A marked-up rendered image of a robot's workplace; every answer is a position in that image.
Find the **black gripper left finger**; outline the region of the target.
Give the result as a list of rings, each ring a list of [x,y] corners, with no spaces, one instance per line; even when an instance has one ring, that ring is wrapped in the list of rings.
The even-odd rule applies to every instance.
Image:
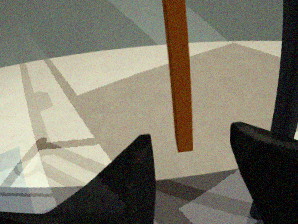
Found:
[[[153,224],[156,183],[148,133],[51,212],[0,212],[0,224]]]

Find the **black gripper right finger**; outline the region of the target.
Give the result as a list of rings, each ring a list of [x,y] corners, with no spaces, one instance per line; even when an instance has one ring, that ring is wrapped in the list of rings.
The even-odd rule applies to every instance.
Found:
[[[298,224],[298,140],[233,123],[230,143],[263,224]]]

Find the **orange handle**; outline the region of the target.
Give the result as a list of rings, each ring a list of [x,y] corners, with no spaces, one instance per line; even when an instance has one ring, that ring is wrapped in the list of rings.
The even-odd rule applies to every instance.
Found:
[[[192,85],[185,0],[162,0],[177,152],[193,151]]]

